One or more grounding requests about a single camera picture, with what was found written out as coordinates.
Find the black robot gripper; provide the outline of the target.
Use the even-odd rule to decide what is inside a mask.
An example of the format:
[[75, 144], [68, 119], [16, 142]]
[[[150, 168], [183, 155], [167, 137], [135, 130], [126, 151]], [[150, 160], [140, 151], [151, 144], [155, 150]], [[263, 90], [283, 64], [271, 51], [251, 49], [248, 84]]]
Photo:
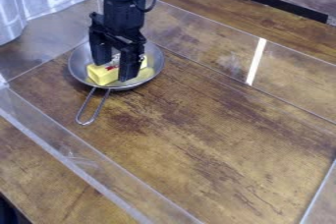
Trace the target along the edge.
[[90, 17], [90, 44], [94, 63], [102, 66], [112, 61], [112, 48], [122, 50], [119, 80], [134, 79], [140, 70], [146, 38], [146, 0], [104, 0], [104, 13]]

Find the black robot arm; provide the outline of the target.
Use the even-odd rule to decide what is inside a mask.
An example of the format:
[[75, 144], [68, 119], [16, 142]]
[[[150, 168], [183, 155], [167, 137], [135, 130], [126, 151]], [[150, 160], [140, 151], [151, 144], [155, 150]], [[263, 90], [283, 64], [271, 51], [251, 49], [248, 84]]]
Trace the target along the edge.
[[90, 45], [94, 63], [102, 66], [112, 61], [112, 50], [122, 53], [119, 81], [134, 79], [140, 70], [147, 39], [140, 30], [144, 14], [156, 0], [104, 0], [104, 13], [90, 17]]

